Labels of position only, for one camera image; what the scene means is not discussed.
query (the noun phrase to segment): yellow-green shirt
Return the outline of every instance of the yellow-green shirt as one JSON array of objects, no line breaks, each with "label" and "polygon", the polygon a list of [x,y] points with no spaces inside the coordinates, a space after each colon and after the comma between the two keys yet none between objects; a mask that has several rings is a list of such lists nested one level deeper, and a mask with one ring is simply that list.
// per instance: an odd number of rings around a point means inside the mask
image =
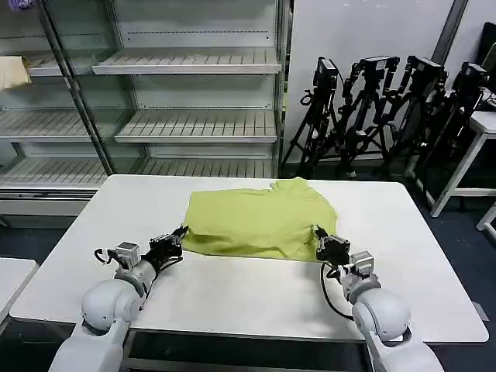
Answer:
[{"label": "yellow-green shirt", "polygon": [[336,234],[336,212],[301,178],[271,187],[191,193],[183,247],[216,256],[315,261],[312,227]]}]

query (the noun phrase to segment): white shelf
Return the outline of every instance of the white shelf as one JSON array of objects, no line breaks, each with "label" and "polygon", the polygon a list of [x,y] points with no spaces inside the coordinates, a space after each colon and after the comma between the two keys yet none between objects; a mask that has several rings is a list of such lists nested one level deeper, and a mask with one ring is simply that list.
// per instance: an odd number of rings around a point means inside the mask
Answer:
[{"label": "white shelf", "polygon": [[98,159],[25,158],[0,174],[0,189],[97,190],[106,178]]},{"label": "white shelf", "polygon": [[115,137],[121,143],[274,143],[271,110],[141,110]]},{"label": "white shelf", "polygon": [[274,48],[120,50],[93,66],[95,74],[277,74]]},{"label": "white shelf", "polygon": [[[28,73],[32,77],[39,76],[62,76],[57,60],[51,52],[27,54]],[[86,74],[91,71],[88,65],[88,57],[70,57],[74,73],[77,75]]]},{"label": "white shelf", "polygon": [[[120,111],[95,113],[102,137],[111,136]],[[91,142],[75,110],[25,110],[0,112],[0,140],[9,142]]]},{"label": "white shelf", "polygon": [[141,174],[192,177],[272,178],[271,160],[152,159]]}]

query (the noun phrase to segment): tripod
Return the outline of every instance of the tripod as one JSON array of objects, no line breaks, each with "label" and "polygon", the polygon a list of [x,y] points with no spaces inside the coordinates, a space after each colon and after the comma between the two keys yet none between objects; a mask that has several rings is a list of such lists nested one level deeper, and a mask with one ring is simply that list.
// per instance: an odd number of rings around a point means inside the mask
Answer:
[{"label": "tripod", "polygon": [[417,174],[422,172],[422,189],[427,196],[426,178],[427,178],[427,163],[431,159],[432,155],[435,153],[436,148],[440,144],[441,140],[445,138],[447,129],[451,126],[455,114],[457,114],[461,109],[463,109],[463,118],[461,122],[461,127],[453,131],[453,138],[448,139],[449,145],[452,149],[452,153],[457,148],[459,138],[463,129],[468,125],[470,117],[473,115],[477,106],[481,102],[484,95],[484,86],[487,85],[489,80],[489,74],[485,69],[476,64],[471,64],[465,62],[458,75],[456,76],[455,82],[453,83],[454,93],[446,98],[448,102],[446,106],[448,108],[449,117],[446,120],[444,126],[439,130],[439,132],[432,136],[430,141],[428,141],[425,150],[421,153],[417,164],[414,168],[415,179],[419,179]]},{"label": "tripod", "polygon": [[[288,152],[281,165],[284,169],[293,149],[295,147],[300,149],[302,154],[297,176],[311,176],[321,153],[326,152],[324,149],[329,128],[329,116],[331,116],[333,124],[337,120],[332,104],[337,88],[337,76],[338,71],[334,64],[330,60],[320,57],[313,78],[313,93],[306,90],[306,95],[300,101],[303,106],[309,106],[308,111],[294,138],[290,141]],[[302,146],[298,140],[306,126],[308,126],[308,134],[305,145]]]},{"label": "tripod", "polygon": [[[337,124],[338,130],[341,130],[342,132],[346,130],[351,114],[357,109],[358,105],[360,105],[354,124],[346,131],[344,136],[338,138],[336,144],[336,149],[341,154],[341,171],[350,177],[355,177],[355,172],[351,163],[358,155],[365,153],[371,143],[380,149],[383,158],[388,157],[384,127],[388,126],[389,123],[388,118],[383,114],[384,107],[391,96],[390,87],[399,61],[400,59],[398,57],[374,57],[361,60],[358,64],[353,65],[350,79],[346,80],[343,88],[345,105],[338,110],[338,113],[341,114],[341,119]],[[361,71],[363,71],[365,87],[360,91],[356,100],[351,103],[353,100],[351,88],[355,84]],[[384,76],[385,82],[382,97],[380,97],[377,90],[380,89],[380,84],[384,79]],[[365,123],[368,110],[372,106],[372,102],[376,109],[373,119],[375,126],[369,126],[367,129],[363,130],[363,124]],[[378,143],[375,140],[377,134],[379,134],[381,143]]]},{"label": "tripod", "polygon": [[[324,70],[322,73],[322,62],[326,61],[322,57],[319,58],[318,68],[314,76],[314,93],[309,91],[301,100],[303,105],[310,105],[305,118],[303,119],[294,139],[290,142],[290,147],[286,156],[283,159],[282,166],[286,164],[288,158],[295,147],[302,151],[300,164],[297,175],[302,177],[311,177],[317,163],[321,159],[327,159],[330,156],[327,153],[334,147],[340,157],[340,168],[344,169],[349,175],[353,175],[351,162],[354,158],[364,152],[369,143],[376,143],[383,153],[386,151],[384,127],[387,125],[383,120],[383,111],[386,104],[386,98],[381,98],[377,93],[380,88],[380,83],[384,79],[387,70],[386,81],[384,83],[383,95],[389,92],[389,87],[399,63],[398,57],[373,57],[360,60],[354,64],[350,77],[346,79],[343,85],[343,98],[345,103],[339,108],[340,120],[336,119],[336,114],[333,108],[334,94],[336,93],[336,75],[337,69],[334,67],[333,73],[331,70]],[[365,87],[356,100],[353,100],[351,90],[358,77],[362,74],[365,78]],[[333,79],[325,79],[322,76],[328,75]],[[367,112],[371,108],[372,103],[376,107],[376,115],[374,122],[377,127],[372,127],[363,131],[363,124],[367,117]],[[351,115],[360,106],[357,118],[353,126],[346,131]],[[329,116],[331,116],[333,128],[328,135]],[[309,126],[307,139],[304,146],[298,143],[299,137],[303,133],[306,126]],[[374,137],[380,133],[381,145],[375,141]]]},{"label": "tripod", "polygon": [[[448,74],[444,67],[416,56],[408,57],[405,74],[401,80],[401,86],[390,100],[391,110],[386,115],[387,120],[395,119],[399,110],[409,103],[407,112],[401,121],[400,129],[394,130],[394,145],[390,149],[389,157],[384,159],[384,164],[377,169],[376,173],[384,172],[389,176],[389,166],[391,162],[400,156],[404,151],[408,151],[405,164],[412,157],[415,150],[424,146],[426,142],[427,129],[431,127],[435,109],[440,107],[445,95],[444,85]],[[403,97],[400,95],[405,91],[408,82],[409,92]]]}]

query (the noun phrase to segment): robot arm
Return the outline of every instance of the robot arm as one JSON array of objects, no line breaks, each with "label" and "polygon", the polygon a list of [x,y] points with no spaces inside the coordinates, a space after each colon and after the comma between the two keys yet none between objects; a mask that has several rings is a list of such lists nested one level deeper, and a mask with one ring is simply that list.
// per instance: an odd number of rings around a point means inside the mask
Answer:
[{"label": "robot arm", "polygon": [[150,241],[150,251],[140,255],[140,247],[121,243],[95,256],[104,264],[119,263],[114,279],[102,281],[83,297],[81,321],[53,359],[50,372],[117,372],[131,323],[148,298],[152,283],[167,267],[182,260],[181,240],[188,227]]},{"label": "robot arm", "polygon": [[[328,236],[319,227],[315,228],[315,235],[319,240],[317,260],[331,266],[327,278],[335,278],[343,286],[346,300],[353,305],[353,321],[365,337],[374,370],[443,372],[434,352],[413,329],[407,303],[381,288],[370,253],[350,257],[347,240]],[[401,340],[388,343],[398,338]]]}]

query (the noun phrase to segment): cloth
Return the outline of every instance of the cloth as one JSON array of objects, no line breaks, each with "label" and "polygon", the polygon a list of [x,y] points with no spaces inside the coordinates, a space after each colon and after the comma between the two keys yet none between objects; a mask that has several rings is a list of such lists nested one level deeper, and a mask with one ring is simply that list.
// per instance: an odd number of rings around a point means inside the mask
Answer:
[{"label": "cloth", "polygon": [[14,12],[28,10],[34,7],[35,0],[7,0],[10,9]]},{"label": "cloth", "polygon": [[31,77],[26,71],[22,57],[0,57],[0,91],[30,83]]},{"label": "cloth", "polygon": [[301,178],[271,187],[193,192],[183,247],[207,255],[316,261],[312,228],[336,234],[336,212]]}]

